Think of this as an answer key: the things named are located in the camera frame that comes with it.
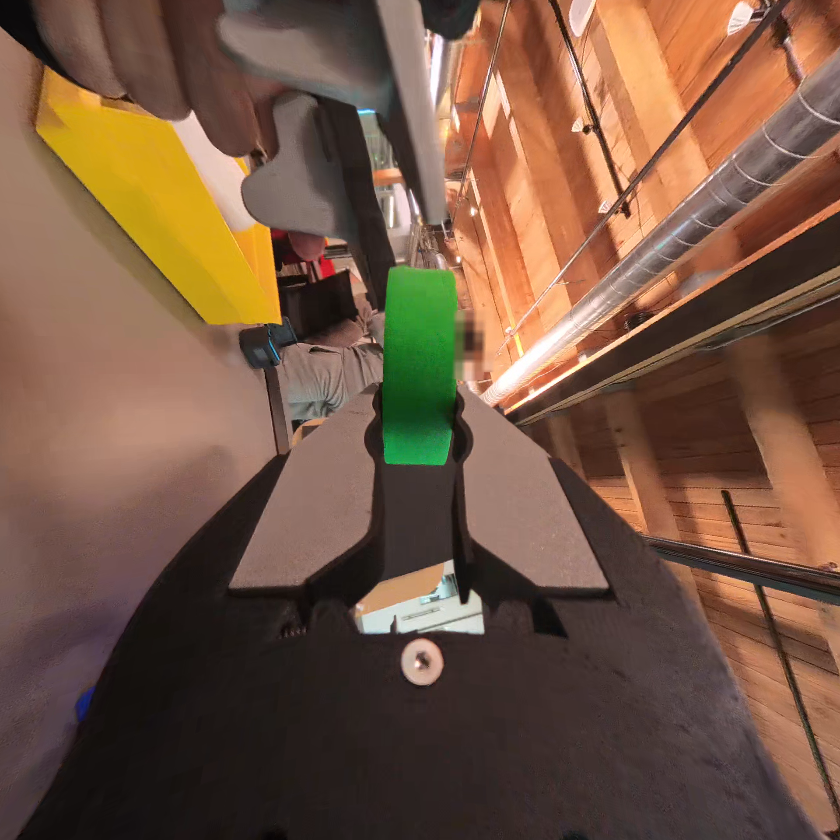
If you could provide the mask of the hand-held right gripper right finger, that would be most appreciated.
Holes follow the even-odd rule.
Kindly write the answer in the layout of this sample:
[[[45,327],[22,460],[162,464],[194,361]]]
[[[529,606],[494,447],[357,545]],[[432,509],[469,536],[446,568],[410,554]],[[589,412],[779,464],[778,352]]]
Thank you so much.
[[[588,597],[609,584],[549,455],[467,388],[458,389],[461,523],[482,597]]]

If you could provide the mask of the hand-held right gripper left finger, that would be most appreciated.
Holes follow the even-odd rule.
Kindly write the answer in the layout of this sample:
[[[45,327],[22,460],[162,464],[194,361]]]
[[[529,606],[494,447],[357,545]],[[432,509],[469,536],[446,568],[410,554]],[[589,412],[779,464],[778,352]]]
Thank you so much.
[[[370,385],[292,448],[232,592],[368,592],[384,572],[384,501]]]

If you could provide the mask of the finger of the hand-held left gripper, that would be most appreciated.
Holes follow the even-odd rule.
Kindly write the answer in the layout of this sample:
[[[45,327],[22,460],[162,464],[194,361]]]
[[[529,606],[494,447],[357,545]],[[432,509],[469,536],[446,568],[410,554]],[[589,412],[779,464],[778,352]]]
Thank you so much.
[[[375,1],[392,92],[377,118],[391,144],[406,189],[427,224],[447,215],[444,156],[425,57],[419,2]]]
[[[320,100],[336,142],[355,233],[348,240],[373,308],[384,309],[389,272],[396,266],[385,219],[375,194],[373,171],[358,112],[349,104]]]

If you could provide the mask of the yellow plastic bin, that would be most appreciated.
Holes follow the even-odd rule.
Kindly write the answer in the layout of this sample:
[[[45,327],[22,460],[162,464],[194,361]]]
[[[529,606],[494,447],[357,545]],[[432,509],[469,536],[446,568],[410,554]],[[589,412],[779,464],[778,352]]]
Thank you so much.
[[[205,322],[280,322],[268,227],[228,228],[170,122],[45,69],[35,126]]]

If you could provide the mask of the green tape roll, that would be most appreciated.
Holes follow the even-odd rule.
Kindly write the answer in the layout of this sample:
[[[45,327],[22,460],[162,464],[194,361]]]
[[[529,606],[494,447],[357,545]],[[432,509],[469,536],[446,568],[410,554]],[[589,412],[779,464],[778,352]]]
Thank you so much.
[[[457,296],[449,270],[398,266],[386,287],[381,420],[390,466],[442,466],[455,422]]]

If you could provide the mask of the person's left hand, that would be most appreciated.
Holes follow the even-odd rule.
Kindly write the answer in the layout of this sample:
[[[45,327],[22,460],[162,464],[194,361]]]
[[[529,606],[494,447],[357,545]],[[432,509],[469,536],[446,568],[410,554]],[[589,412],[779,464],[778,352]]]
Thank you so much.
[[[224,154],[278,151],[272,101],[283,85],[250,77],[224,52],[221,1],[35,1],[38,35],[61,69],[107,98],[155,117],[196,116]]]

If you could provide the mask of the white plastic bottle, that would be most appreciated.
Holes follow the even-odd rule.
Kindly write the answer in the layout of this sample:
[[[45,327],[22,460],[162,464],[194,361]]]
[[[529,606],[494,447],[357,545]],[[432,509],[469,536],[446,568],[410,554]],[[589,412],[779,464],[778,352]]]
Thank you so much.
[[[218,150],[194,113],[184,120],[171,121],[170,125],[228,228],[233,233],[241,233],[255,226],[256,220],[242,197],[242,185],[249,174],[247,164]]]

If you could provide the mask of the black flat pad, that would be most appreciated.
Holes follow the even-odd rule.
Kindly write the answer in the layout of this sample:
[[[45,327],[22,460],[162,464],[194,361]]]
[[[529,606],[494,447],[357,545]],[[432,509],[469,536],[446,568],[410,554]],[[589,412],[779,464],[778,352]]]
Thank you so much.
[[[293,429],[281,371],[276,366],[270,366],[264,373],[276,451],[278,455],[288,455],[292,448]]]

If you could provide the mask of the black office chair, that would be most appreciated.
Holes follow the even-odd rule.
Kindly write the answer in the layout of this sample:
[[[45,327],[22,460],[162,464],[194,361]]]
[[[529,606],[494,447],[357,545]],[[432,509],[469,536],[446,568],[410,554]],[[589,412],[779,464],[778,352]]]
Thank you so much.
[[[359,316],[352,277],[345,269],[320,280],[280,276],[280,311],[300,341],[309,340]]]

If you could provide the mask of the black charger case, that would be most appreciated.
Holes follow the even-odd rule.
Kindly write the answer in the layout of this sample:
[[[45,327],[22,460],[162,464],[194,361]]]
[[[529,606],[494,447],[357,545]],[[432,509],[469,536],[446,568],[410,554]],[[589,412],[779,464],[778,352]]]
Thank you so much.
[[[266,370],[280,363],[280,351],[298,343],[298,337],[288,317],[279,323],[247,327],[238,334],[239,348],[248,366]]]

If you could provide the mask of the metal bar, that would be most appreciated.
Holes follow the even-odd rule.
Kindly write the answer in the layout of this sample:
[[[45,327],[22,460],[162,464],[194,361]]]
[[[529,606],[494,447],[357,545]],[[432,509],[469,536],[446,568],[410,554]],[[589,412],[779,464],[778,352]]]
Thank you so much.
[[[746,553],[643,536],[661,560],[839,606],[839,573]]]

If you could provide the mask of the silver ventilation duct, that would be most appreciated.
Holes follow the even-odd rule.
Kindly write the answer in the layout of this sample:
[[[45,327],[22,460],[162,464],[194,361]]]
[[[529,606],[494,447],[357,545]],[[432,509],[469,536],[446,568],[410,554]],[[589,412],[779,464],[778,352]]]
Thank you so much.
[[[567,349],[601,327],[747,207],[816,157],[839,131],[839,52],[809,75],[776,112],[642,242],[563,315],[481,399],[496,406]]]

